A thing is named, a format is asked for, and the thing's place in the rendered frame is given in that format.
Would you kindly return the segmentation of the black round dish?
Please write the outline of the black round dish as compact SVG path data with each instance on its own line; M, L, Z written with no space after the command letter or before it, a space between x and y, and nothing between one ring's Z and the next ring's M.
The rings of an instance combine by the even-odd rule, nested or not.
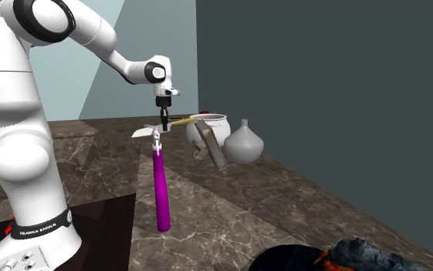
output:
M256 256L248 271L325 271L322 261L315 264L321 250L303 245L279 245Z

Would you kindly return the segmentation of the white round pot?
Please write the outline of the white round pot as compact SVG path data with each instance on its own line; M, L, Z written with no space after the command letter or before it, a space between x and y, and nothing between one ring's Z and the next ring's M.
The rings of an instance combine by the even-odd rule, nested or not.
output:
M203 120L207 125L211 126L220 146L223 146L225 139L231 135L231 127L228 123L226 115L205 113L191 115L191 118ZM185 133L189 144L191 144L193 140L196 142L202 140L193 122L190 122L186 125Z

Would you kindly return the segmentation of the yellow-handled white-bladed knife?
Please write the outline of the yellow-handled white-bladed knife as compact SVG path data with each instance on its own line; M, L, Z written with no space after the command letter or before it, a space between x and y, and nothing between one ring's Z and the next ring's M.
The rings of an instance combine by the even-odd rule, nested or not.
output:
M167 129L164 130L163 129L163 125L162 124L158 124L158 125L145 125L144 128L141 129L137 129L136 131L134 131L132 138L138 138L138 137L143 137L143 136L151 136L154 132L155 129L158 130L158 132L160 134L165 133L165 132L169 132L171 130L171 127L174 125L183 125L183 124L187 124L190 122L195 122L196 119L194 117L190 117L190 118L185 118L185 119L179 119L177 121L174 122L169 122L167 124Z

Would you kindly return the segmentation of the grey flat slab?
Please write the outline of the grey flat slab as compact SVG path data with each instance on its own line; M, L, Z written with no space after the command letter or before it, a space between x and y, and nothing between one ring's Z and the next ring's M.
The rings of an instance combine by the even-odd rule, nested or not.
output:
M222 170L227 167L228 163L225 160L211 126L207 125L203 120L199 120L195 122L195 127L201 136L201 139L205 141L209 150L208 157L211 158L215 167L218 170Z

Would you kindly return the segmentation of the purple bottle with white pump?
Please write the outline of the purple bottle with white pump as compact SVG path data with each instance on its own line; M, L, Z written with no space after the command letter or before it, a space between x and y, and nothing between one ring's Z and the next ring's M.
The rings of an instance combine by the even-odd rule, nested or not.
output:
M159 232L163 233L170 230L171 217L167 183L165 178L164 159L162 155L161 135L156 128L153 128L152 130L152 139L152 161L157 229Z

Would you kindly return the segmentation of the grey round vase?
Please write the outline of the grey round vase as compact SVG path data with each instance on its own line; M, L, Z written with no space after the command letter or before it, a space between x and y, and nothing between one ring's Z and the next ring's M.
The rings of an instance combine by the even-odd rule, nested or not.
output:
M257 160L264 146L264 141L250 130L247 119L242 119L240 127L224 141L228 158L238 164L250 164Z

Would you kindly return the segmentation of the dark grey and orange lump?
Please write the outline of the dark grey and orange lump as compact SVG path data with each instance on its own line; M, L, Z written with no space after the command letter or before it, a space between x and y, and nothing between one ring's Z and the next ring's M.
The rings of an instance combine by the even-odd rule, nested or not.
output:
M335 248L321 252L313 265L320 271L430 271L360 238L340 240Z

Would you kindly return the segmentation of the dark robot stand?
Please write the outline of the dark robot stand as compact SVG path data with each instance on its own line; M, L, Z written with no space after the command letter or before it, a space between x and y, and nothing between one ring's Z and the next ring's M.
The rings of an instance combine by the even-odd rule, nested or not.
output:
M0 259L0 270L14 266L10 271L128 271L135 195L91 202L71 211L82 244L68 261L54 266L51 253L70 253L55 248L46 251L35 243Z

